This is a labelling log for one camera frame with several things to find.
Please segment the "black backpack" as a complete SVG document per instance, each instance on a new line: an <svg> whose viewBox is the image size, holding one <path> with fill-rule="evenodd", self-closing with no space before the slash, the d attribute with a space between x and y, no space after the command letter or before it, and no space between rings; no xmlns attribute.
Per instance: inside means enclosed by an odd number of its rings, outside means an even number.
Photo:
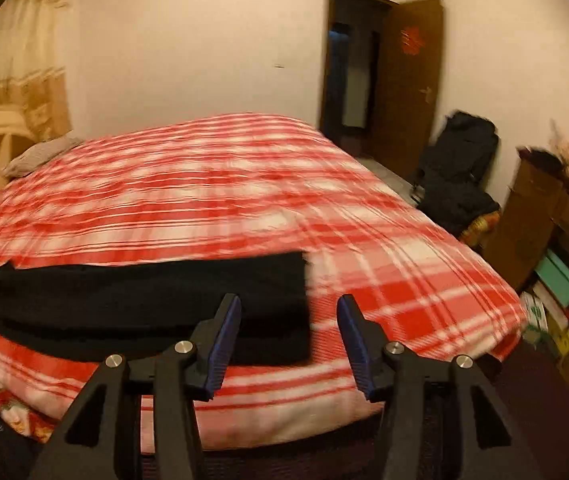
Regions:
<svg viewBox="0 0 569 480"><path fill-rule="evenodd" d="M455 237L497 211L499 204L485 191L485 177L498 146L490 120L461 110L449 115L415 170L411 198L417 209Z"/></svg>

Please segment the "teal box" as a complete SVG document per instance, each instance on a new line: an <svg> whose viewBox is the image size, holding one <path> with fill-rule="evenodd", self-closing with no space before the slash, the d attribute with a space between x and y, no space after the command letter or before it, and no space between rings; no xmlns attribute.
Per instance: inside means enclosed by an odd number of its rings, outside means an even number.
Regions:
<svg viewBox="0 0 569 480"><path fill-rule="evenodd" d="M567 308L569 306L569 267L552 250L548 250L537 264L535 272L557 302L563 308Z"/></svg>

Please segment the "beige patterned curtain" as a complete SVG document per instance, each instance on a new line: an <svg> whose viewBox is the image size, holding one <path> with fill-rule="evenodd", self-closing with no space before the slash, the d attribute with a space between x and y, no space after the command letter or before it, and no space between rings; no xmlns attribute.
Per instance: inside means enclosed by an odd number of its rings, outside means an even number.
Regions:
<svg viewBox="0 0 569 480"><path fill-rule="evenodd" d="M72 130L57 36L71 0L6 0L0 6L0 105L14 105L39 142Z"/></svg>

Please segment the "red door decoration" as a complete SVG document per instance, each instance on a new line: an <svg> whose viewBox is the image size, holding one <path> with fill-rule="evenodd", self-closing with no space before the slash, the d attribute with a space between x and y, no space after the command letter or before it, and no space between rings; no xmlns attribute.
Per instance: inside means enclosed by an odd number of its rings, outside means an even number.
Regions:
<svg viewBox="0 0 569 480"><path fill-rule="evenodd" d="M400 31L400 45L406 55L418 55L425 46L420 28L418 26L404 27Z"/></svg>

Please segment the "striped grey pillow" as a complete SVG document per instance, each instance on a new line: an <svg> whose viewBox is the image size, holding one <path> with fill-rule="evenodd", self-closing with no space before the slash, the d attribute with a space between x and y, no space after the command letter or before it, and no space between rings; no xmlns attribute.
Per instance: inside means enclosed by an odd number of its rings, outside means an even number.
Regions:
<svg viewBox="0 0 569 480"><path fill-rule="evenodd" d="M76 136L60 136L57 139L37 143L12 159L1 170L1 175L6 179L25 177L83 142L83 138L76 138Z"/></svg>

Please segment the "brown wooden dresser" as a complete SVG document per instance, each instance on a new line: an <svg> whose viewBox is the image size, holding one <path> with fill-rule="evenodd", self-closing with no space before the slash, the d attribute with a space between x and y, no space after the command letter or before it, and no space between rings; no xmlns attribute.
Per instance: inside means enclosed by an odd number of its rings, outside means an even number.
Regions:
<svg viewBox="0 0 569 480"><path fill-rule="evenodd" d="M485 260L546 310L546 346L569 384L569 176L547 151L519 149L517 167Z"/></svg>

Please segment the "red plaid bed cover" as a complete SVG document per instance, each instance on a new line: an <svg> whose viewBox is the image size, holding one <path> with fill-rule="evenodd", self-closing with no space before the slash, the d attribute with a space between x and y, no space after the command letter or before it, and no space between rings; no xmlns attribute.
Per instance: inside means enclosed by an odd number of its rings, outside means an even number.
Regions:
<svg viewBox="0 0 569 480"><path fill-rule="evenodd" d="M377 409L335 318L353 295L420 356L505 358L524 309L488 263L298 119L229 114L80 144L0 192L0 266L130 264L301 250L311 359L234 367L196 408L209 450L318 436Z"/></svg>

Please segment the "black pants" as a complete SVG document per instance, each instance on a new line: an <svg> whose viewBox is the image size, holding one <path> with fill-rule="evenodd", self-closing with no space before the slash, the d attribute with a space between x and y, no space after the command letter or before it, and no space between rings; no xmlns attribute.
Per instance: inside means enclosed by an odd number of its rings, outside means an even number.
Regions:
<svg viewBox="0 0 569 480"><path fill-rule="evenodd" d="M0 335L59 359L113 352L154 356L241 301L231 362L293 366L311 359L306 260L301 252L130 266L0 266Z"/></svg>

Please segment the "brown wooden door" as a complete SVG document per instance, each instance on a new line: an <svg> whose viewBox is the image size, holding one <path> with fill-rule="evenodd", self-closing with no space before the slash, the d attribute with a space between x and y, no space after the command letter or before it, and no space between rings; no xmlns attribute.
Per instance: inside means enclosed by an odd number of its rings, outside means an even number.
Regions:
<svg viewBox="0 0 569 480"><path fill-rule="evenodd" d="M418 26L425 46L416 56L401 50L400 31ZM393 6L381 28L371 127L372 155L409 181L429 143L444 58L443 0Z"/></svg>

